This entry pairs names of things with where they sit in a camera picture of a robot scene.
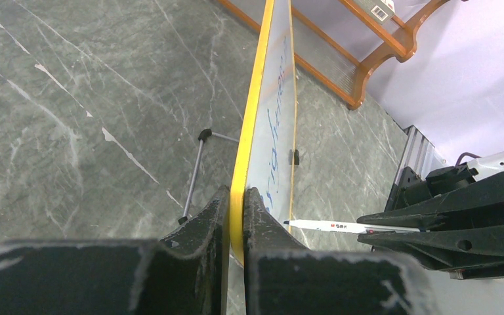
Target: whiteboard stand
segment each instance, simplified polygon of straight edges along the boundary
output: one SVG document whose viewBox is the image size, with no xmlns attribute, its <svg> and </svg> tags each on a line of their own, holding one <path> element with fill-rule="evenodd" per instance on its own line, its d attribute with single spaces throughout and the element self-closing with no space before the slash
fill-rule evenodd
<svg viewBox="0 0 504 315">
<path fill-rule="evenodd" d="M 214 133 L 211 129 L 204 129 L 198 136 L 199 147 L 198 147 L 198 156 L 196 157 L 196 163 L 194 164 L 194 172 L 192 172 L 192 180 L 190 181 L 190 188 L 188 189 L 188 197 L 186 198 L 186 203 L 184 204 L 184 211 L 182 212 L 182 217 L 178 220 L 178 223 L 182 225 L 188 220 L 188 210 L 190 208 L 190 200 L 192 200 L 192 194 L 194 193 L 194 185 L 196 183 L 196 177 L 198 175 L 198 168 L 200 168 L 201 161 L 201 153 L 203 150 L 203 144 L 207 141 L 207 139 L 211 136 L 218 137 L 221 139 L 234 141 L 238 143 L 238 140 L 235 138 L 231 138 L 230 136 L 225 136 L 220 133 Z"/>
</svg>

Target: whiteboard marker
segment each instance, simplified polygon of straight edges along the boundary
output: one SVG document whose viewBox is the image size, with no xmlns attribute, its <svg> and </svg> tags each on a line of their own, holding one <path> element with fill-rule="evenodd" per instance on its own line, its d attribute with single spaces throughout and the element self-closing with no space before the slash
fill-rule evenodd
<svg viewBox="0 0 504 315">
<path fill-rule="evenodd" d="M 321 220 L 289 220 L 284 224 L 307 230 L 318 230 L 326 232 L 344 232 L 354 234 L 370 234 L 374 232 L 397 232 L 412 233 L 420 232 L 418 228 L 404 228 L 401 226 L 372 225 L 351 222 L 335 222 Z"/>
</svg>

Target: marble floor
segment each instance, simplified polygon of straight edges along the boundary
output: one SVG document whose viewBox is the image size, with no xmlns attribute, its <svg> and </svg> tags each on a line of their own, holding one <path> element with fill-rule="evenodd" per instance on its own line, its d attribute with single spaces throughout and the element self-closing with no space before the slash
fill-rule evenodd
<svg viewBox="0 0 504 315">
<path fill-rule="evenodd" d="M 257 34 L 215 0 L 0 0 L 0 243 L 161 238 L 177 227 L 200 131 L 238 138 Z M 379 212 L 406 140 L 370 98 L 348 111 L 298 72 L 294 216 Z M 190 213 L 230 184 L 212 138 Z M 312 249 L 354 236 L 294 229 Z M 229 314 L 244 313 L 230 265 Z"/>
</svg>

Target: orange wooden furniture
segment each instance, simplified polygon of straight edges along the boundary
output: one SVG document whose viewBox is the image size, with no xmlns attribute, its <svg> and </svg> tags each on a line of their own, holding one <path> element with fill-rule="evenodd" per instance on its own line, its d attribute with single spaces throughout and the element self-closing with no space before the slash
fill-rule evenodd
<svg viewBox="0 0 504 315">
<path fill-rule="evenodd" d="M 393 24 L 391 27 L 384 26 L 376 23 L 374 19 L 364 12 L 353 0 L 336 0 L 344 5 L 350 12 L 352 12 L 360 21 L 362 21 L 367 27 L 370 28 L 378 37 L 383 40 L 373 52 L 371 52 L 362 61 L 354 58 L 349 52 L 347 52 L 342 46 L 336 43 L 330 36 L 324 33 L 318 26 L 316 26 L 312 21 L 310 21 L 303 13 L 298 11 L 295 7 L 292 7 L 293 20 L 304 24 L 310 31 L 321 37 L 332 49 L 337 51 L 352 67 L 354 67 L 348 76 L 350 79 L 346 79 L 347 84 L 343 82 L 336 82 L 335 79 L 331 78 L 328 73 L 324 73 L 320 70 L 321 67 L 316 67 L 312 63 L 314 62 L 312 58 L 308 58 L 305 51 L 300 51 L 295 48 L 295 60 L 298 65 L 303 67 L 306 71 L 310 72 L 316 79 L 320 80 L 326 87 L 332 90 L 335 94 L 340 96 L 346 103 L 347 107 L 351 110 L 355 110 L 362 105 L 364 98 L 366 96 L 366 85 L 368 84 L 368 79 L 384 61 L 391 57 L 395 57 L 399 62 L 405 62 L 411 58 L 417 49 L 416 35 L 418 29 L 422 23 L 439 7 L 449 0 L 430 0 L 422 9 L 415 13 L 408 21 L 403 22 L 400 17 L 393 16 L 391 20 L 387 21 L 387 24 Z M 219 2 L 225 6 L 229 11 L 235 14 L 243 22 L 245 22 L 249 27 L 254 29 L 256 32 L 260 31 L 260 24 L 256 22 L 252 17 L 247 15 L 243 10 L 241 10 L 233 2 L 229 0 L 219 0 Z M 389 32 L 386 28 L 394 29 L 393 32 Z M 297 32 L 295 30 L 295 47 L 297 46 Z"/>
</svg>

